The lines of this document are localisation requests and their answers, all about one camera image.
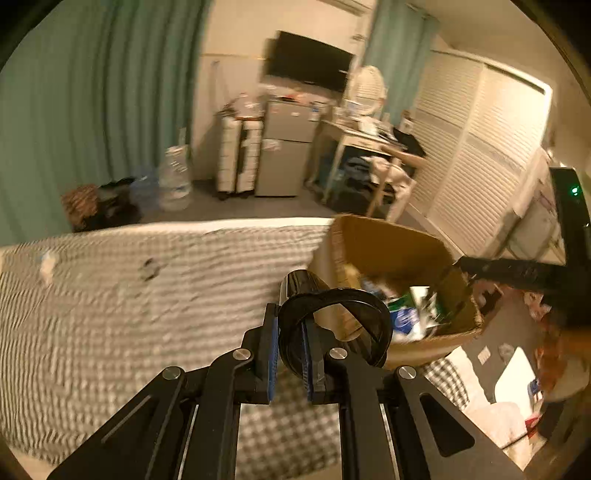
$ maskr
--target teal curtain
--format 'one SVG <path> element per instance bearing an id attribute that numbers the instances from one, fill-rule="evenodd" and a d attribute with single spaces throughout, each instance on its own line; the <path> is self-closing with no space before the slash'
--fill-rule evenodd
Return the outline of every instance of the teal curtain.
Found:
<path id="1" fill-rule="evenodd" d="M 190 120 L 211 0 L 63 0 L 0 71 L 0 245 L 70 231 L 60 195 L 154 168 Z"/>
<path id="2" fill-rule="evenodd" d="M 404 0 L 381 0 L 378 5 L 363 64 L 380 69 L 388 88 L 384 112 L 394 125 L 413 104 L 438 30 L 436 18 Z"/>

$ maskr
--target checkered bedsheet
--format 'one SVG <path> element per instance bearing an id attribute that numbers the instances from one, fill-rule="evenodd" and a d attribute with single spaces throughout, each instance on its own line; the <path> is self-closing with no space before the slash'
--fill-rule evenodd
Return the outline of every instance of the checkered bedsheet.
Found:
<path id="1" fill-rule="evenodd" d="M 0 433 L 59 463 L 164 367 L 200 368 L 237 348 L 326 228 L 95 232 L 5 250 Z M 453 366 L 426 374 L 464 405 Z M 337 407 L 311 406 L 281 362 L 277 375 L 270 406 L 242 406 L 239 480 L 292 478 L 340 459 Z"/>

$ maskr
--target television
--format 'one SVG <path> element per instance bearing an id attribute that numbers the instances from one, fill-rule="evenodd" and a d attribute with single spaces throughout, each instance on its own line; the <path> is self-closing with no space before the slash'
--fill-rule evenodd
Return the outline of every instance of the television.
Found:
<path id="1" fill-rule="evenodd" d="M 348 51 L 282 31 L 275 41 L 266 73 L 344 92 L 352 58 Z"/>

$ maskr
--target mini fridge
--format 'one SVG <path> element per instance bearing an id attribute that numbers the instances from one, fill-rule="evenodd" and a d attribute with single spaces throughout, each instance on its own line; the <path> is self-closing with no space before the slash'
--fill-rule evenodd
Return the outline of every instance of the mini fridge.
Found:
<path id="1" fill-rule="evenodd" d="M 268 103 L 255 195 L 299 195 L 317 126 L 318 113 L 307 105 Z"/>

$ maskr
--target desk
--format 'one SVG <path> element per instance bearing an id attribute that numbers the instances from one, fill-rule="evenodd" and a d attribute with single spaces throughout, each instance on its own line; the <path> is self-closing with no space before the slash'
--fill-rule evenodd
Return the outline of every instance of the desk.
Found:
<path id="1" fill-rule="evenodd" d="M 343 157 L 343 151 L 345 150 L 345 147 L 362 148 L 363 150 L 368 150 L 369 152 L 389 156 L 392 156 L 392 154 L 390 152 L 383 151 L 382 147 L 386 146 L 390 147 L 390 149 L 399 149 L 400 151 L 402 151 L 404 148 L 402 144 L 395 144 L 387 140 L 383 140 L 380 137 L 364 134 L 358 130 L 352 130 L 345 125 L 338 125 L 336 123 L 329 122 L 328 120 L 322 120 L 320 123 L 320 131 L 317 133 L 317 137 L 314 140 L 313 145 L 312 165 L 314 168 L 314 173 L 308 182 L 309 186 L 313 185 L 318 178 L 320 160 L 323 152 L 326 149 L 327 140 L 336 140 L 337 147 L 329 177 L 326 182 L 326 186 L 324 187 L 322 203 L 326 203 L 329 198 L 329 194 L 332 190 L 336 172 L 339 169 L 339 164 L 341 158 Z"/>

